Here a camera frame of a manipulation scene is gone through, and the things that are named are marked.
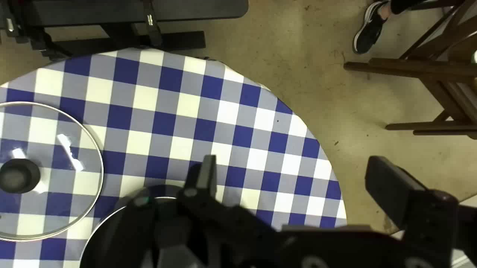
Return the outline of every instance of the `shoe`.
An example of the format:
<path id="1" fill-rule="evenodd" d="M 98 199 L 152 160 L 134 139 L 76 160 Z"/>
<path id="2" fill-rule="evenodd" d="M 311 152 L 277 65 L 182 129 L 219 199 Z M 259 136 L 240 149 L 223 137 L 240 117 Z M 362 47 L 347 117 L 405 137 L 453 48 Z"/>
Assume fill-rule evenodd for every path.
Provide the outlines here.
<path id="1" fill-rule="evenodd" d="M 386 3 L 387 2 L 374 2 L 366 8 L 362 27 L 359 29 L 353 41 L 353 51 L 356 54 L 368 53 L 381 35 L 381 29 L 386 20 L 381 20 L 377 11 Z"/>

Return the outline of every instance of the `floor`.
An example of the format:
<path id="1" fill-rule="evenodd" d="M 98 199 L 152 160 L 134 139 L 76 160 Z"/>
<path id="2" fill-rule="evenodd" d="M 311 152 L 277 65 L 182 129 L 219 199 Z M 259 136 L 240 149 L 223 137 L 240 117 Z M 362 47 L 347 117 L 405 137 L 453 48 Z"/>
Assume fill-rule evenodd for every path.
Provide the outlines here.
<path id="1" fill-rule="evenodd" d="M 368 157 L 383 155 L 426 187 L 462 200 L 477 193 L 477 143 L 466 137 L 413 137 L 383 130 L 387 123 L 432 120 L 439 108 L 417 81 L 350 73 L 343 70 L 343 63 L 399 56 L 441 12 L 408 12 L 395 18 L 372 53 L 357 57 L 350 44 L 365 6 L 365 0 L 253 0 L 240 20 L 165 24 L 164 29 L 204 30 L 207 50 L 186 54 L 219 60 L 267 85 L 290 106 L 334 166 L 349 224 L 392 231 L 363 190 Z M 55 32 L 62 38 L 98 35 L 97 29 Z M 44 65 L 27 45 L 3 36 L 0 84 Z"/>

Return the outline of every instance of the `round table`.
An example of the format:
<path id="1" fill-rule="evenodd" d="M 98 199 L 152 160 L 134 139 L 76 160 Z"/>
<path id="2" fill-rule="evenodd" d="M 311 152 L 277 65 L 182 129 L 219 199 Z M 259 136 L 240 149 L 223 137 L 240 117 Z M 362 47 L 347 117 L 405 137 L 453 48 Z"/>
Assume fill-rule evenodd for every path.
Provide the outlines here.
<path id="1" fill-rule="evenodd" d="M 277 230 L 346 224 L 340 185 L 305 124 L 265 87 L 217 62 L 125 50 L 52 65 L 0 88 L 1 103 L 37 102 L 85 124 L 104 158 L 94 210 L 59 237 L 1 242 L 1 268 L 77 267 L 88 237 L 119 199 L 152 185 L 182 187 L 204 155 L 217 158 L 216 199 L 226 206 L 241 204 Z M 41 228 L 49 215 L 18 218 L 18 225 Z"/>

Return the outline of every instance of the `tablecloth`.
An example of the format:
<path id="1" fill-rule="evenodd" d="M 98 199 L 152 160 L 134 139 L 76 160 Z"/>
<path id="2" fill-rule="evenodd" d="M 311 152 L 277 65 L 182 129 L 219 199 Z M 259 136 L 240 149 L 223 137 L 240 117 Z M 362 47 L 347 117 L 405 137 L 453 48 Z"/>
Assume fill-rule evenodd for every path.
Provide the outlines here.
<path id="1" fill-rule="evenodd" d="M 0 102 L 61 109 L 91 130 L 104 158 L 94 210 L 58 237 L 1 242 L 1 268 L 77 267 L 85 242 L 120 197 L 180 187 L 191 164 L 210 154 L 223 204 L 241 204 L 277 230 L 346 224 L 340 185 L 307 126 L 264 85 L 217 62 L 155 50 L 71 59 L 1 85 Z"/>

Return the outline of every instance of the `black object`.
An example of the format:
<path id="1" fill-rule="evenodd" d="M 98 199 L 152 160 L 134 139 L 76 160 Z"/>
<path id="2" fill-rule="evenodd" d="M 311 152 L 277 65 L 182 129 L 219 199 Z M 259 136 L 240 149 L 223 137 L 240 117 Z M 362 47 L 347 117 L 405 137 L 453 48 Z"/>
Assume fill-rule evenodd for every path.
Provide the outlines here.
<path id="1" fill-rule="evenodd" d="M 176 200 L 150 203 L 147 194 L 140 203 L 132 200 L 129 213 L 89 242 L 97 251 L 88 248 L 80 267 L 444 268 L 450 267 L 453 248 L 475 264 L 475 209 L 426 190 L 384 158 L 369 158 L 365 181 L 371 197 L 404 228 L 401 242 L 350 228 L 277 233 L 243 207 L 225 207 L 213 199 L 214 157 L 205 157 L 189 170 Z"/>
<path id="2" fill-rule="evenodd" d="M 162 35 L 156 23 L 238 18 L 247 0 L 0 0 L 0 30 L 18 42 L 30 41 L 50 60 L 152 47 L 164 51 L 205 47 L 202 32 Z M 132 24 L 146 23 L 147 36 Z M 101 26 L 109 39 L 52 42 L 44 27 Z"/>
<path id="3" fill-rule="evenodd" d="M 0 190 L 9 194 L 25 194 L 40 182 L 40 169 L 30 160 L 10 160 L 0 169 Z"/>

